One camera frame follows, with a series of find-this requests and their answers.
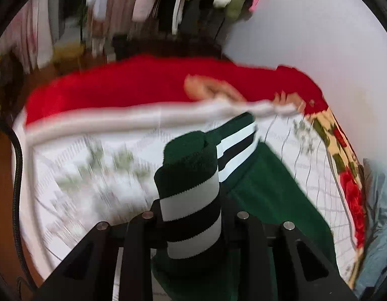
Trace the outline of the white floral bed sheet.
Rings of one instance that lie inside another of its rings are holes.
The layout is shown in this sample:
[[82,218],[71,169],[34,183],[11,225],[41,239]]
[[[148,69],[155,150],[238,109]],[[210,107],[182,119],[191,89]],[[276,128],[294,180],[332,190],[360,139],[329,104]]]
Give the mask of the white floral bed sheet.
[[146,210],[157,197],[154,172],[169,141],[212,130],[246,111],[254,115],[257,139],[329,225],[339,273],[348,281],[357,241],[334,160],[294,105],[268,101],[80,109],[36,122],[30,111],[21,111],[14,124],[24,161],[20,219],[36,271],[48,277],[98,221],[122,223]]

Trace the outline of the green white varsity jacket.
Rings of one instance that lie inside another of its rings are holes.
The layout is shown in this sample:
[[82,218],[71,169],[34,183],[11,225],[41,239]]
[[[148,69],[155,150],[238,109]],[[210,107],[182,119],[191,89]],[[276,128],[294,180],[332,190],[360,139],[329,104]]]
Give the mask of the green white varsity jacket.
[[246,112],[165,146],[154,181],[167,247],[157,252],[152,269],[172,300],[236,299],[238,255],[225,236],[224,201],[264,223],[292,221],[335,262],[329,226],[256,132]]

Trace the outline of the hanging clothes rack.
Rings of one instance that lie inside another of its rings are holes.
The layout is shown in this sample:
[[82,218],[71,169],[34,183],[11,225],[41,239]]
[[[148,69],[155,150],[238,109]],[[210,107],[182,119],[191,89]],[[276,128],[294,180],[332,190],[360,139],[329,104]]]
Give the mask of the hanging clothes rack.
[[250,16],[259,0],[0,0],[0,61],[26,73],[72,42],[94,56],[126,39],[214,39]]

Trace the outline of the red floral blanket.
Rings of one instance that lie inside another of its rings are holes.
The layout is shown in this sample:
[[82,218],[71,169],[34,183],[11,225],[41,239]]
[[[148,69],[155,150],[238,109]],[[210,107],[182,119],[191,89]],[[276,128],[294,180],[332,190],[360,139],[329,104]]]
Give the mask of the red floral blanket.
[[75,71],[31,92],[26,124],[81,109],[128,108],[159,103],[194,103],[224,93],[238,102],[292,104],[312,124],[334,159],[355,224],[357,247],[366,240],[366,219],[359,161],[324,99],[307,74],[280,65],[243,67],[213,57],[138,55]]

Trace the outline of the light blue quilt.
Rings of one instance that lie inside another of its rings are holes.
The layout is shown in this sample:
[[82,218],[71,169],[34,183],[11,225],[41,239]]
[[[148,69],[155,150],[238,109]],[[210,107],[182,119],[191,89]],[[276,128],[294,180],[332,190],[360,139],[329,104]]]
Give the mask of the light blue quilt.
[[366,240],[364,259],[353,292],[358,297],[377,291],[387,277],[387,168],[365,158]]

